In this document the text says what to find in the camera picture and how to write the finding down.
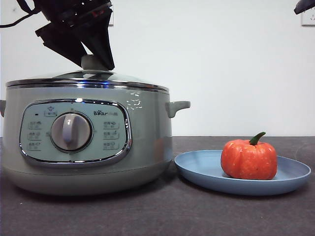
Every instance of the sage green cooker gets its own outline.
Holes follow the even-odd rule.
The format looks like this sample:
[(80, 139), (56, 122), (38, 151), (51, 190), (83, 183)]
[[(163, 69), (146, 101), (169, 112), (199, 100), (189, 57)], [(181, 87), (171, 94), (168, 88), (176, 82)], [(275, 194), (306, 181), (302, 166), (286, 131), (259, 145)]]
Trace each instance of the sage green cooker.
[(171, 118), (190, 102), (109, 71), (82, 70), (6, 84), (2, 166), (17, 186), (90, 195), (157, 178), (172, 159)]

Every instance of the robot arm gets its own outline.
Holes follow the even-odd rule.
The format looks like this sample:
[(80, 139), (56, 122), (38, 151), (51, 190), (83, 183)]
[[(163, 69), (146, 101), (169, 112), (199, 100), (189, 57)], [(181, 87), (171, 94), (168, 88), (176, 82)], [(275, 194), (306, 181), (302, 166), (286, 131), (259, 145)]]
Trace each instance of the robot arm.
[(295, 14), (300, 14), (312, 7), (315, 7), (315, 0), (300, 0), (294, 9), (294, 12)]
[(41, 11), (50, 21), (46, 26), (36, 30), (36, 35), (42, 38), (44, 46), (81, 66), (82, 57), (87, 54), (83, 43), (96, 56), (103, 68), (114, 69), (108, 36), (112, 14), (110, 0), (33, 1), (35, 8), (31, 10), (25, 0), (17, 0), (28, 15), (2, 28), (13, 26)]

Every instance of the pumpkin stem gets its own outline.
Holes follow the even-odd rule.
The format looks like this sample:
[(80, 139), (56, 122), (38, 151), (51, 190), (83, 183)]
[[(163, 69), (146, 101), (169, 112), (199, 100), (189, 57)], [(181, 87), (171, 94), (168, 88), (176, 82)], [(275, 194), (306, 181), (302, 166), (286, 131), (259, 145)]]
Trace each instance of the pumpkin stem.
[(259, 134), (257, 134), (256, 136), (254, 136), (251, 140), (250, 140), (250, 145), (257, 145), (259, 139), (264, 136), (266, 134), (266, 132), (261, 132)]

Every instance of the orange pumpkin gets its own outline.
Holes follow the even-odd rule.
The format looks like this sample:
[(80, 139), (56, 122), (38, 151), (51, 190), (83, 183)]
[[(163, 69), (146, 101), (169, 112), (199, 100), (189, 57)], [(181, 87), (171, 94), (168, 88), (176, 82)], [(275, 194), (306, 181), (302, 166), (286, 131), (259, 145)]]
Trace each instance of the orange pumpkin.
[(223, 171), (233, 178), (272, 179), (277, 173), (277, 154), (270, 144), (258, 141), (265, 134), (228, 142), (221, 154)]

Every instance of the gray table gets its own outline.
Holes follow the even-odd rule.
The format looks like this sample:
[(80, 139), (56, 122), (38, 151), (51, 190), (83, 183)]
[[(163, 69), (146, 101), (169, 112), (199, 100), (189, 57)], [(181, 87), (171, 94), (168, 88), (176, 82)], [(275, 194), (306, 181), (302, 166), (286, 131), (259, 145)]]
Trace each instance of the gray table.
[[(235, 137), (175, 137), (174, 156), (222, 149)], [(315, 170), (315, 137), (269, 138), (278, 155)], [(19, 189), (1, 175), (1, 236), (313, 236), (315, 179), (270, 197), (229, 195), (178, 176), (174, 163), (136, 189), (90, 197), (53, 197)]]

